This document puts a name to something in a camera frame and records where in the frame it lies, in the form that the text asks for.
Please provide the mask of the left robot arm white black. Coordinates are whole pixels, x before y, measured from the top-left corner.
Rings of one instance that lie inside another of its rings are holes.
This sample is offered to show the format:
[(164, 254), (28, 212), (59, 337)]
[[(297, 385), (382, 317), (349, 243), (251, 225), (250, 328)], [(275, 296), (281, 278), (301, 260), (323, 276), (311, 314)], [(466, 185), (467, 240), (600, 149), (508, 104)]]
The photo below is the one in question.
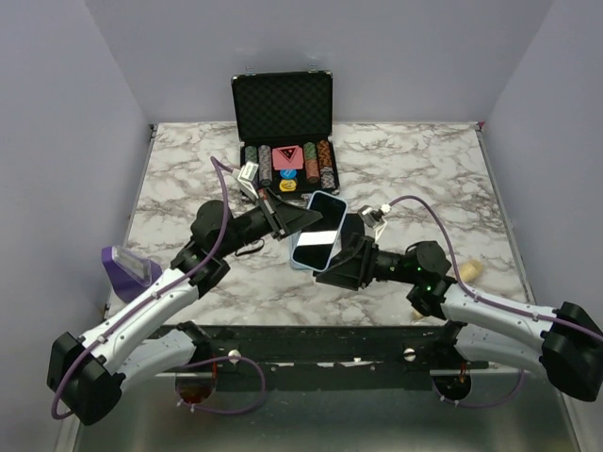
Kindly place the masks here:
[(218, 285), (230, 269), (226, 256), (267, 235), (289, 237), (321, 218), (270, 189), (238, 217), (227, 201), (205, 202), (190, 226), (191, 238), (156, 282), (98, 326), (79, 336), (64, 332), (54, 341), (47, 374), (55, 394), (52, 417), (62, 419), (57, 406), (64, 404), (86, 426), (103, 419), (122, 397), (126, 360), (170, 317)]

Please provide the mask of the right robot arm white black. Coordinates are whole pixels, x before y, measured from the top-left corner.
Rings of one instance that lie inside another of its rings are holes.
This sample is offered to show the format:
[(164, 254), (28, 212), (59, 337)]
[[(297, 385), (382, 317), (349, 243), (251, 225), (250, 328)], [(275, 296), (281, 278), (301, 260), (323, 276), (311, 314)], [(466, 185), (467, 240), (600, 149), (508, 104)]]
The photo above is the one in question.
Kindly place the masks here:
[(394, 253), (356, 234), (314, 276), (318, 283), (354, 291), (374, 281), (409, 284), (413, 308), (454, 331), (433, 346), (435, 361), (446, 369), (464, 361), (502, 363), (544, 376), (574, 399), (596, 401), (602, 387), (602, 330), (582, 307), (571, 302), (534, 306), (481, 293), (450, 277), (451, 266), (435, 241)]

